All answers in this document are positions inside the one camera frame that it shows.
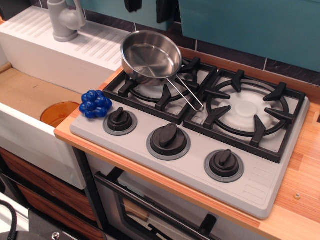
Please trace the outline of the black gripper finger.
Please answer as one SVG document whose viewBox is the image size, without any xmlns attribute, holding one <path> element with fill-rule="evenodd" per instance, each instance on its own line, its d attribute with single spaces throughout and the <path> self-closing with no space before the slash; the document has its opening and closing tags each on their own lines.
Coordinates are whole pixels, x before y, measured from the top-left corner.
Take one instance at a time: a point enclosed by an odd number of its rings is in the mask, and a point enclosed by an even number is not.
<svg viewBox="0 0 320 240">
<path fill-rule="evenodd" d="M 124 0 L 124 5 L 128 12 L 137 12 L 142 8 L 142 0 Z"/>
<path fill-rule="evenodd" d="M 173 14 L 173 0 L 156 0 L 156 22 L 158 24 L 170 20 Z"/>
</svg>

